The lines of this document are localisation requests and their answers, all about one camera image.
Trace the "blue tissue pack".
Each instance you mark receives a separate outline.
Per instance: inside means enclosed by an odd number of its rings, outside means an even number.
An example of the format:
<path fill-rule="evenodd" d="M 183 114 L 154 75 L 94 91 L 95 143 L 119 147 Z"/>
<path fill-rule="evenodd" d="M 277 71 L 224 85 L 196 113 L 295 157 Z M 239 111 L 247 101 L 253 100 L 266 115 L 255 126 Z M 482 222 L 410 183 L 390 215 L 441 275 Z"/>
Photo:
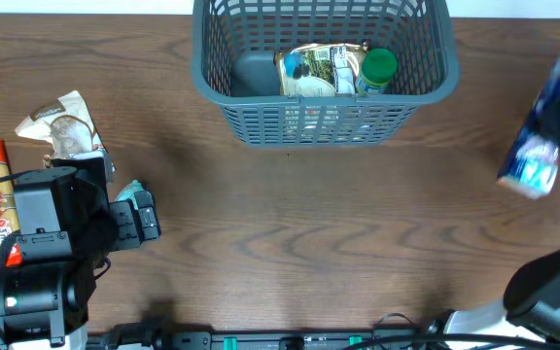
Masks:
<path fill-rule="evenodd" d="M 497 175 L 499 185 L 532 199 L 551 192 L 560 147 L 550 138 L 549 110 L 559 97 L 560 56 L 507 152 Z"/>

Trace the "green lid jar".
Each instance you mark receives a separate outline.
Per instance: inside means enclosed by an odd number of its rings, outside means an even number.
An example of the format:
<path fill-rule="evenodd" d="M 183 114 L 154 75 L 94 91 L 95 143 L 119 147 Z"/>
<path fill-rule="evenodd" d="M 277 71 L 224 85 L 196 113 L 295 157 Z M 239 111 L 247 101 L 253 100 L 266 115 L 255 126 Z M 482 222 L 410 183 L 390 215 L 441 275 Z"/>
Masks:
<path fill-rule="evenodd" d="M 386 49 L 370 50 L 362 62 L 356 79 L 359 94 L 383 94 L 398 70 L 396 56 Z"/>

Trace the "gold foil food pouch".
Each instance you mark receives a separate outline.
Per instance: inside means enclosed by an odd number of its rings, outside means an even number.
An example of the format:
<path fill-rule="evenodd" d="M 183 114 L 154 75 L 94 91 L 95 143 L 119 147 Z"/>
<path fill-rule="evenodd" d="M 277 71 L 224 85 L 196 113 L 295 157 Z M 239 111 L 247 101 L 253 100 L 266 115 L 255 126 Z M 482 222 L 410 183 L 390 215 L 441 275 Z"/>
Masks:
<path fill-rule="evenodd" d="M 356 93 L 368 48 L 357 44 L 306 44 L 274 57 L 287 96 L 334 97 Z"/>

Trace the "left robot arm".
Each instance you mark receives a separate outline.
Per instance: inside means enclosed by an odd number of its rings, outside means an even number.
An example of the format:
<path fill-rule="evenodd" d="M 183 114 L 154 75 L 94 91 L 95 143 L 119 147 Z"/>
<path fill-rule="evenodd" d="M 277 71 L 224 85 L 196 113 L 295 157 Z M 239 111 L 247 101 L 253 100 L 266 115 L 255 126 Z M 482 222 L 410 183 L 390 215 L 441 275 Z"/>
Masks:
<path fill-rule="evenodd" d="M 160 236 L 145 189 L 112 202 L 104 157 L 14 174 L 19 229 L 0 248 L 0 349 L 71 344 L 110 253 Z"/>

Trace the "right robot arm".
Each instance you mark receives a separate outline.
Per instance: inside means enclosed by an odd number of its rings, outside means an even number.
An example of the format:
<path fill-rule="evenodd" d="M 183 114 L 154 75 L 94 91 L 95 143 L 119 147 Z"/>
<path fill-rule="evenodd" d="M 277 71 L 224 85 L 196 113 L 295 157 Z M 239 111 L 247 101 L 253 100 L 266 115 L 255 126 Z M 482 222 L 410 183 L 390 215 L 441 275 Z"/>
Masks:
<path fill-rule="evenodd" d="M 560 146 L 560 98 L 542 111 L 535 127 Z M 487 335 L 518 335 L 560 345 L 560 250 L 518 269 L 501 301 L 451 313 L 440 332 L 474 336 L 473 341 L 449 345 L 457 349 L 486 346 L 480 338 Z"/>

